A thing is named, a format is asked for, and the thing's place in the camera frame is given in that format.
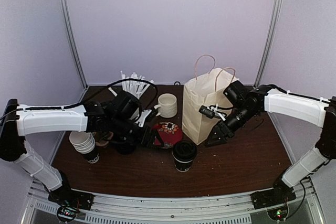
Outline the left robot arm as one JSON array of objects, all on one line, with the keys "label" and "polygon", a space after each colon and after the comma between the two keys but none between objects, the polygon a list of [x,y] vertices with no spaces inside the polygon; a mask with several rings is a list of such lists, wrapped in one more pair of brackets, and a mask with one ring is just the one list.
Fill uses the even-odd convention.
[{"label": "left robot arm", "polygon": [[158,131],[145,125],[158,114],[157,109],[154,106],[143,111],[140,100],[125,91],[111,101],[65,106],[29,107],[11,99],[1,117],[1,159],[18,164],[64,205],[71,205],[76,197],[66,175],[45,163],[25,137],[60,131],[112,132],[112,143],[119,153],[128,153],[137,145],[163,148]]}]

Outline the black paper coffee cup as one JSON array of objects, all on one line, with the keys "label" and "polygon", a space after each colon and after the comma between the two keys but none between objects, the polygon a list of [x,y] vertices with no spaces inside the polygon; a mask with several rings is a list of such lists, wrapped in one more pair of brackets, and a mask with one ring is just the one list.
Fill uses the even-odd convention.
[{"label": "black paper coffee cup", "polygon": [[179,171],[179,172],[188,172],[194,162],[194,157],[193,158],[178,158],[176,156],[173,156],[174,158],[174,165],[175,168]]}]

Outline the black plastic cup lid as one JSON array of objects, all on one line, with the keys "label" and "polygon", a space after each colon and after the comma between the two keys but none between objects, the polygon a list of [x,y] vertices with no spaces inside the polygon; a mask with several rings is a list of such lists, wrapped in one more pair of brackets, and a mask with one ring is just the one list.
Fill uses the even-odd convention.
[{"label": "black plastic cup lid", "polygon": [[179,141],[173,146],[173,156],[183,162],[189,162],[197,156],[197,145],[190,141]]}]

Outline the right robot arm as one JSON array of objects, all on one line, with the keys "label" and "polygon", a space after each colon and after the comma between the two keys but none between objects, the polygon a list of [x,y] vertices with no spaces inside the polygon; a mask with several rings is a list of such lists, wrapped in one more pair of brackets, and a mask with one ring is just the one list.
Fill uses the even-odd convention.
[{"label": "right robot arm", "polygon": [[295,164],[288,167],[269,192],[272,203],[279,204],[289,196],[289,191],[302,179],[335,159],[335,98],[313,98],[286,91],[274,84],[250,88],[240,81],[231,83],[223,92],[232,104],[230,115],[219,115],[205,146],[227,143],[235,132],[261,112],[278,113],[300,119],[322,129],[319,140]]}]

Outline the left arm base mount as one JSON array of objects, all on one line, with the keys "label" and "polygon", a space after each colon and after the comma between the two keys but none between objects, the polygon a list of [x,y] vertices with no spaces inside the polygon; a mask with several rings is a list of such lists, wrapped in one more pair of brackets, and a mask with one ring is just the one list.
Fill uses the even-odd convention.
[{"label": "left arm base mount", "polygon": [[94,195],[75,190],[65,196],[57,196],[55,192],[49,192],[48,200],[59,206],[56,211],[57,218],[61,222],[69,223],[78,217],[82,217],[84,215],[83,210],[91,210]]}]

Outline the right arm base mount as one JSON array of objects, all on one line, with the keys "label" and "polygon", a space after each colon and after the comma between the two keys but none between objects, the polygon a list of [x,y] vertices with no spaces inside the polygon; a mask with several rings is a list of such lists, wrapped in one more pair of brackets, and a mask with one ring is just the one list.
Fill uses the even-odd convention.
[{"label": "right arm base mount", "polygon": [[273,221],[284,221],[289,216],[288,203],[296,199],[292,190],[272,188],[256,191],[250,195],[254,209],[266,209],[268,217]]}]

